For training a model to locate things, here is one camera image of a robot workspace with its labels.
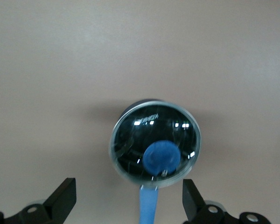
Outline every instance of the blue handle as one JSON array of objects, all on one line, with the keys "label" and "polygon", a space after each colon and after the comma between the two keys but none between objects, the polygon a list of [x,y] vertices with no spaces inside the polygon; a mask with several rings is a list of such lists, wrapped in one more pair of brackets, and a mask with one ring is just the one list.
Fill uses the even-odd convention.
[{"label": "blue handle", "polygon": [[155,210],[158,201],[157,188],[140,188],[140,220],[139,224],[154,224]]}]

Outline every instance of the gray background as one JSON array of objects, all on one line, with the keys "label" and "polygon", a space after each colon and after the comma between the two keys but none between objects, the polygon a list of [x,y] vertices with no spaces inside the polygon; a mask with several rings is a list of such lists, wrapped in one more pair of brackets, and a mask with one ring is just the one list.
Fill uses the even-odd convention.
[{"label": "gray background", "polygon": [[[0,0],[0,210],[75,177],[67,224],[137,223],[108,142],[143,98],[197,119],[204,199],[280,224],[280,0]],[[184,220],[182,182],[161,189],[155,223]]]}]

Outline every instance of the metal screw head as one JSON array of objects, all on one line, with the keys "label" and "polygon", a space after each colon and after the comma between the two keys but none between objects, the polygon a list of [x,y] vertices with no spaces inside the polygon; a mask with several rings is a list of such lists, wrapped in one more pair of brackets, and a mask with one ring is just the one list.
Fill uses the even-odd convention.
[{"label": "metal screw head", "polygon": [[167,174],[168,174],[168,170],[165,169],[165,170],[163,170],[161,176],[162,176],[162,177],[165,177],[165,176],[167,176]]},{"label": "metal screw head", "polygon": [[37,210],[37,207],[31,207],[30,209],[27,210],[28,213],[35,212]]},{"label": "metal screw head", "polygon": [[217,212],[218,212],[218,209],[217,209],[215,206],[210,206],[210,207],[209,207],[209,211],[210,211],[211,213],[217,213]]},{"label": "metal screw head", "polygon": [[258,218],[252,214],[247,215],[247,219],[250,220],[251,222],[258,222]]}]

